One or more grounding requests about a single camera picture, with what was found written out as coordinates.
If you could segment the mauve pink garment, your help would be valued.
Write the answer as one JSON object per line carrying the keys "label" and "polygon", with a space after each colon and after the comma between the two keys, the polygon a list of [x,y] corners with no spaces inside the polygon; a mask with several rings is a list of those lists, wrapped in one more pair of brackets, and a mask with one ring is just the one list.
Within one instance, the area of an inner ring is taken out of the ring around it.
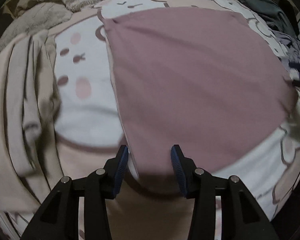
{"label": "mauve pink garment", "polygon": [[173,174],[170,149],[209,172],[275,131],[298,96],[242,14],[155,8],[106,18],[111,80],[140,178]]}

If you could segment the folded beige clothes stack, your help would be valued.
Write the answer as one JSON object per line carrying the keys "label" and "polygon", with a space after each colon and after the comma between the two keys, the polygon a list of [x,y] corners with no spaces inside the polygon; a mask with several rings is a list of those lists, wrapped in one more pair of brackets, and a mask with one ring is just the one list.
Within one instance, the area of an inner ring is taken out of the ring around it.
{"label": "folded beige clothes stack", "polygon": [[47,30],[20,34],[0,53],[0,211],[37,210],[63,175],[55,59]]}

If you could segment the purple clothes pile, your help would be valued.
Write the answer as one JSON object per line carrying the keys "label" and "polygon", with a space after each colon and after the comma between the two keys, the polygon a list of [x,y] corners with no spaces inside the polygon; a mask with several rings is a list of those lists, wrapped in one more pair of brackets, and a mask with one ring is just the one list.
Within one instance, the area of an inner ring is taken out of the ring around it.
{"label": "purple clothes pile", "polygon": [[[300,40],[279,31],[273,31],[273,33],[276,40],[287,50],[287,55],[280,57],[281,63],[288,71],[291,69],[297,70],[300,80]],[[300,87],[300,81],[296,82],[295,85]]]}

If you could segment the bear pattern bed sheet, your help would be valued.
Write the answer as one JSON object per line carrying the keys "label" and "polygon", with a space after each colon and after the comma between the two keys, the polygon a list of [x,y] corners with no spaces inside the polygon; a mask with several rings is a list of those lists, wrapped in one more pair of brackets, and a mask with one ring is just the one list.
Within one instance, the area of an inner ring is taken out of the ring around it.
{"label": "bear pattern bed sheet", "polygon": [[[61,103],[54,128],[62,177],[83,178],[114,157],[121,144],[128,145],[111,80],[104,20],[171,7],[240,13],[279,60],[287,55],[273,30],[239,0],[101,0],[73,13],[70,20],[43,29],[56,44],[54,75]],[[290,79],[299,79],[297,70],[286,71]],[[300,89],[294,89],[296,105],[274,132],[233,164],[210,172],[222,178],[239,176],[269,219],[280,217],[300,182]],[[185,239],[193,204],[180,195],[174,174],[140,178],[129,150],[121,191],[107,201],[113,239]],[[0,211],[0,237],[19,239],[35,212]]]}

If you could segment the beige quilted left pillow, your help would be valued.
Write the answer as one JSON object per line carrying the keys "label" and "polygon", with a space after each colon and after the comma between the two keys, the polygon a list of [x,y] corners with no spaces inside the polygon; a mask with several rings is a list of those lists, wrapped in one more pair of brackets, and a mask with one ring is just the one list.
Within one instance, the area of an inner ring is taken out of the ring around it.
{"label": "beige quilted left pillow", "polygon": [[43,2],[16,18],[0,36],[0,52],[19,34],[33,35],[70,20],[73,12],[65,5]]}

